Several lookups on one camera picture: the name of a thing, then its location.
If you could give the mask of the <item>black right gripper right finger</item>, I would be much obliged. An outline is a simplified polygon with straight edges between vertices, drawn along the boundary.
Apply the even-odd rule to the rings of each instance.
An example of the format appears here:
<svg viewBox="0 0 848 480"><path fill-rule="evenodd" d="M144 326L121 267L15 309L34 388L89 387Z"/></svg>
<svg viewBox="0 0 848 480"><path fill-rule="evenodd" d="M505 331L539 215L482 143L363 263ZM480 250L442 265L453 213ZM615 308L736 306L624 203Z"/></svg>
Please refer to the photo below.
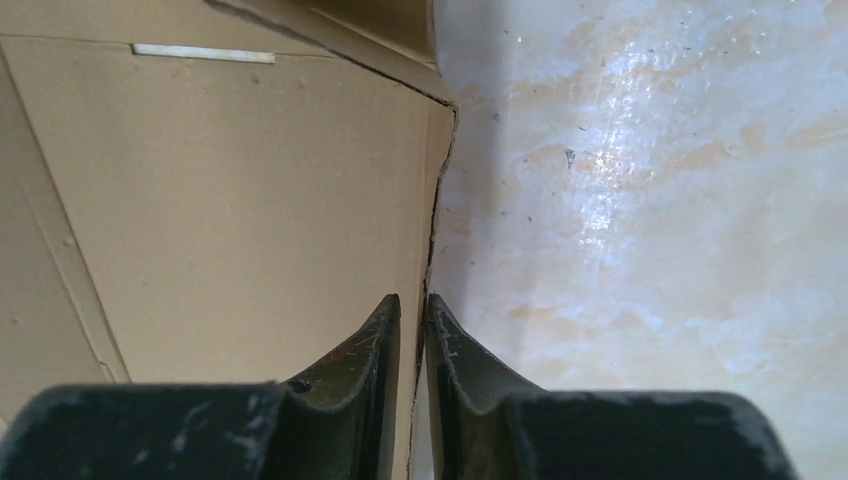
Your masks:
<svg viewBox="0 0 848 480"><path fill-rule="evenodd" d="M767 417L715 391L549 391L425 309L439 479L794 479Z"/></svg>

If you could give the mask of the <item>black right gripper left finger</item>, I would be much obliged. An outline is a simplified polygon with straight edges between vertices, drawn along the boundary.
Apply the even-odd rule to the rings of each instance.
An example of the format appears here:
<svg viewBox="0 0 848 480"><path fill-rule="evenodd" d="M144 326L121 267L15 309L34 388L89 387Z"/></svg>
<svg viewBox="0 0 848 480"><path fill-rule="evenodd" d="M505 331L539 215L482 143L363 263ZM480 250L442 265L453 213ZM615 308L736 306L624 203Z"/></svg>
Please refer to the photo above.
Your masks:
<svg viewBox="0 0 848 480"><path fill-rule="evenodd" d="M85 384L31 399L5 479L388 479L400 300L305 370L255 384Z"/></svg>

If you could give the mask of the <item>large cardboard box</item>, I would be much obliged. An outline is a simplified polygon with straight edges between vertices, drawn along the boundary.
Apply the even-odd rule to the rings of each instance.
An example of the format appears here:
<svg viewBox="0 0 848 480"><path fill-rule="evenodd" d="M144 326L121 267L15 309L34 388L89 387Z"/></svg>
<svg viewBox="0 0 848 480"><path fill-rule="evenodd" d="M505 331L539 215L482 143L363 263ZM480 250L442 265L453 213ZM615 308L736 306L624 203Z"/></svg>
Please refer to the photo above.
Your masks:
<svg viewBox="0 0 848 480"><path fill-rule="evenodd" d="M456 106L429 1L1 5L1 442L43 391L284 381L400 300Z"/></svg>

